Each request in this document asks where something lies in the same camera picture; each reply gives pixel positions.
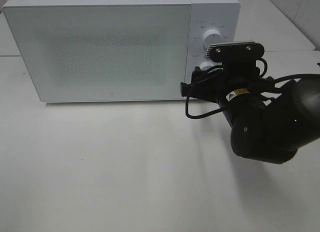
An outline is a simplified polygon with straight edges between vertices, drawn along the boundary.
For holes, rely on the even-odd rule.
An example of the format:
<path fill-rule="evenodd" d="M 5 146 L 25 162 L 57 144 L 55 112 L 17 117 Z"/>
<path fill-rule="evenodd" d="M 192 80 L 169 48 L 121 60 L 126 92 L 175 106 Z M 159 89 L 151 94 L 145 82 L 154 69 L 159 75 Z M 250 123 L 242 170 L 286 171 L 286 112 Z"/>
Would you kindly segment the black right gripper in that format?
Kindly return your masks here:
<path fill-rule="evenodd" d="M 226 70 L 212 66 L 202 70 L 196 66 L 191 82 L 200 82 L 181 82 L 180 93 L 182 97 L 216 103 L 221 110 L 261 110 L 266 102 L 273 102 L 275 98 L 258 92 L 268 82 L 258 73 L 259 69 Z"/>

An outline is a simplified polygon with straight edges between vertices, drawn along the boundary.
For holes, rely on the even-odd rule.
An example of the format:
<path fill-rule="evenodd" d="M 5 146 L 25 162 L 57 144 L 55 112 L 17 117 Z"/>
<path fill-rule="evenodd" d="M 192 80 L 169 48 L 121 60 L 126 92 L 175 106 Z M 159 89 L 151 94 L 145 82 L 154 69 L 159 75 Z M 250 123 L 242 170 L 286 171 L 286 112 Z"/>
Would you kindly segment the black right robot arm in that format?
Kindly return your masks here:
<path fill-rule="evenodd" d="M 197 69 L 181 95 L 218 104 L 231 127 L 230 144 L 242 158 L 272 164 L 291 160 L 320 137 L 320 77 L 293 74 L 262 78 L 258 68 Z"/>

